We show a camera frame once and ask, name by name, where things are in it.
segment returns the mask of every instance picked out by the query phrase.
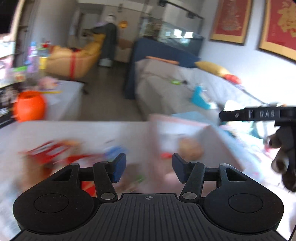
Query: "orange vase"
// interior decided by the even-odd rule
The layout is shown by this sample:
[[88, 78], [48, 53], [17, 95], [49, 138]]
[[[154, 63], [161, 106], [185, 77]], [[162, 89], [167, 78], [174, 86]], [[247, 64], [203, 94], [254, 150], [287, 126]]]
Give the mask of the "orange vase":
[[43, 120], [46, 102], [37, 91], [25, 91], [19, 94], [14, 104], [14, 115], [19, 122]]

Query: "yellow container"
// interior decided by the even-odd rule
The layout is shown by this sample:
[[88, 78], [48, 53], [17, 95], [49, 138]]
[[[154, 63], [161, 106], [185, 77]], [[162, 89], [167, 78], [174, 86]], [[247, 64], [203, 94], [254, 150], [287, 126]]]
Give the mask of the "yellow container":
[[39, 57], [39, 69], [44, 70], [46, 69], [48, 57]]

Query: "gray floor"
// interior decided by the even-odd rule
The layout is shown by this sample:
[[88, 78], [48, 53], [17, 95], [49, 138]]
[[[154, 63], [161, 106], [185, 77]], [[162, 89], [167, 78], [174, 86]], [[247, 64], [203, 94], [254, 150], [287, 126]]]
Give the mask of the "gray floor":
[[94, 66], [81, 79], [87, 82], [83, 95], [81, 121], [143, 121], [135, 100], [123, 96], [126, 65], [114, 63], [112, 68]]

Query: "plush toy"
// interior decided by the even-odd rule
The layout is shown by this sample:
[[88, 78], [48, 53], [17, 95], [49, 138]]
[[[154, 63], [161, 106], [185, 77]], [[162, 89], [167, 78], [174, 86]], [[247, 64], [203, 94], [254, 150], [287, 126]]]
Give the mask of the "plush toy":
[[203, 156], [203, 147], [193, 138], [186, 137], [179, 141], [179, 155], [187, 162], [196, 161]]

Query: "metal screw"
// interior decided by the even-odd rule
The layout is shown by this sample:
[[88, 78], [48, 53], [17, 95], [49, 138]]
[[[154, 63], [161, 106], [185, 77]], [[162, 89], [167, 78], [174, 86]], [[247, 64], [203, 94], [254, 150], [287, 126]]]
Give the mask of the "metal screw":
[[182, 197], [187, 200], [193, 200], [197, 198], [197, 195], [193, 192], [186, 192], [186, 193], [183, 193]]
[[115, 195], [110, 192], [105, 192], [101, 195], [101, 198], [104, 200], [111, 200], [111, 199], [115, 198]]

